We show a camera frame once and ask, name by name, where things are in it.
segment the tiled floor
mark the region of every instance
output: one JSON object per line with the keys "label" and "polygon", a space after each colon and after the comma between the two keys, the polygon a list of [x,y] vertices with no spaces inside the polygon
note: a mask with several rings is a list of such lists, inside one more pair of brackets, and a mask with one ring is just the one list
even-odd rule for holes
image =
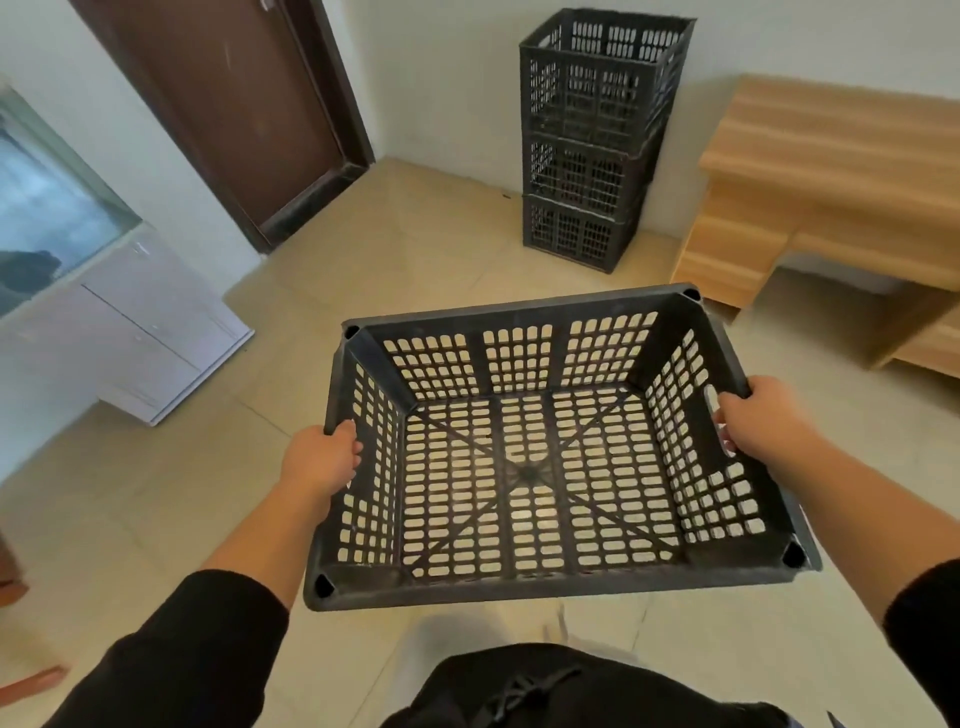
{"label": "tiled floor", "polygon": [[[228,294],[257,334],[165,423],[150,430],[94,407],[11,477],[0,531],[33,590],[0,613],[0,682],[56,660],[73,671],[60,690],[6,709],[3,725],[38,725],[265,493],[290,433],[324,415],[340,321],[662,282],[676,252],[641,235],[605,276],[519,239],[519,199],[382,162]],[[777,272],[730,333],[745,368],[796,384],[841,445],[960,514],[960,387],[905,365],[864,371],[877,309]],[[789,586],[563,602],[574,637],[633,650],[718,698],[778,703],[807,728],[827,726],[826,709],[851,728],[940,724],[830,564]],[[538,639],[558,606],[480,609]],[[373,725],[401,635],[431,611],[298,604],[260,725]]]}

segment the right hand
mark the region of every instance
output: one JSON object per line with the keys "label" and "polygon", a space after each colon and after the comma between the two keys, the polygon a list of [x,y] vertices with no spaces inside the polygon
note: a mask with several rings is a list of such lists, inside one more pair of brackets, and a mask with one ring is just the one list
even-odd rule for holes
{"label": "right hand", "polygon": [[772,376],[751,376],[745,400],[724,392],[713,420],[722,425],[727,447],[740,449],[766,465],[785,464],[817,437],[817,430],[793,390]]}

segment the hand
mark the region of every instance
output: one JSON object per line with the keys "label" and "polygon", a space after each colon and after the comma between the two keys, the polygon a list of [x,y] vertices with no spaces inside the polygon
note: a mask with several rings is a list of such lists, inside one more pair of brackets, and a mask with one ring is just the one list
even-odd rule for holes
{"label": "hand", "polygon": [[347,485],[360,465],[363,443],[353,420],[344,420],[332,435],[314,425],[295,434],[283,453],[280,484],[315,497],[321,520],[330,509],[330,498]]}
{"label": "hand", "polygon": [[741,449],[768,466],[790,460],[816,428],[797,402],[793,390],[772,376],[751,376],[753,393],[745,400],[729,392],[719,396],[713,420],[730,449]]}

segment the wooden desk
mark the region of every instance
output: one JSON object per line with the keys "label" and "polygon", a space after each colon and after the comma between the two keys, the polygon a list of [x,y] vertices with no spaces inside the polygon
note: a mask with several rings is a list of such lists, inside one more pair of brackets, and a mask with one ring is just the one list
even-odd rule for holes
{"label": "wooden desk", "polygon": [[960,102],[745,76],[700,166],[672,280],[742,308],[789,251],[904,279],[873,365],[960,376]]}

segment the drawstring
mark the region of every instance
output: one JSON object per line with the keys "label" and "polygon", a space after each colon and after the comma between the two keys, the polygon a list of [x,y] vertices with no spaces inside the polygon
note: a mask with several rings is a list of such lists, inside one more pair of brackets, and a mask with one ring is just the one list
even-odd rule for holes
{"label": "drawstring", "polygon": [[490,728],[492,725],[499,725],[506,720],[507,716],[520,705],[523,704],[531,695],[543,698],[550,691],[557,687],[563,680],[581,672],[579,665],[565,667],[542,680],[535,680],[528,675],[516,675],[507,683],[503,692],[488,700],[484,706],[477,712],[470,722],[470,728]]}

